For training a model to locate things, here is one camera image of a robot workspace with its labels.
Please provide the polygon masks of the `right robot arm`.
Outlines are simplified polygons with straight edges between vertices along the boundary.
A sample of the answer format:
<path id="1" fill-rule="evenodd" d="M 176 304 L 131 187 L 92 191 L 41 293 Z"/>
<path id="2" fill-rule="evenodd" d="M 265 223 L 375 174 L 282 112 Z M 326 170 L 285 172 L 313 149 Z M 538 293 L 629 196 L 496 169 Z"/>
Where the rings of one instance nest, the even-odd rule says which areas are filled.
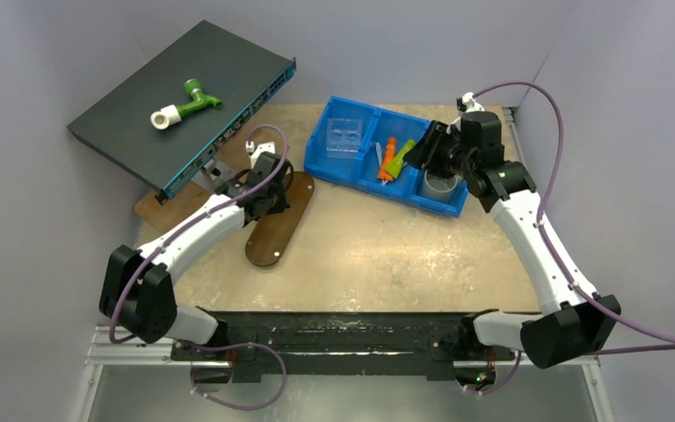
<path id="1" fill-rule="evenodd" d="M 462 114 L 452 125 L 434 120 L 404 161 L 439 178 L 461 178 L 501 228 L 526 270 L 538 316 L 484 311 L 468 316 L 461 351 L 478 358 L 492 346 L 525 353 L 539 368 L 600 351 L 621 304 L 602 295 L 579 271 L 540 206 L 529 171 L 504 156 L 500 119 L 487 111 Z"/>

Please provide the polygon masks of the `brown oval wooden tray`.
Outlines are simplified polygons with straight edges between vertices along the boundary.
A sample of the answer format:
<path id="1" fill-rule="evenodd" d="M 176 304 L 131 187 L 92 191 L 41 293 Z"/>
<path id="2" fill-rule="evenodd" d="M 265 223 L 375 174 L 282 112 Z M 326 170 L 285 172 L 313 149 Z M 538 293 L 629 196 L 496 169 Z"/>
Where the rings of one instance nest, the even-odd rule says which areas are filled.
<path id="1" fill-rule="evenodd" d="M 314 191 L 314 179 L 304 171 L 297 171 L 286 194 L 289 208 L 282 213 L 262 217 L 250 233 L 245 256 L 251 264 L 273 266 L 283 257 Z"/>

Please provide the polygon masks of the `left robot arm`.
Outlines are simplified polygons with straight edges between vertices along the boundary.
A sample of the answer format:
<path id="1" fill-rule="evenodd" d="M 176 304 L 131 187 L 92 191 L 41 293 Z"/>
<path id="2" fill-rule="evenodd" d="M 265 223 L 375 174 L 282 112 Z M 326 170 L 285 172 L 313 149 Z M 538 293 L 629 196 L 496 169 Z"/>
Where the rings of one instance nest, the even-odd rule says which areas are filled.
<path id="1" fill-rule="evenodd" d="M 192 345 L 204 359 L 231 349 L 228 325 L 211 312 L 177 302 L 176 281 L 208 250 L 250 222 L 288 209 L 293 166 L 261 152 L 252 168 L 221 182 L 192 215 L 138 248 L 121 245 L 108 259 L 99 311 L 110 320 L 109 338 L 153 344 L 171 338 Z"/>

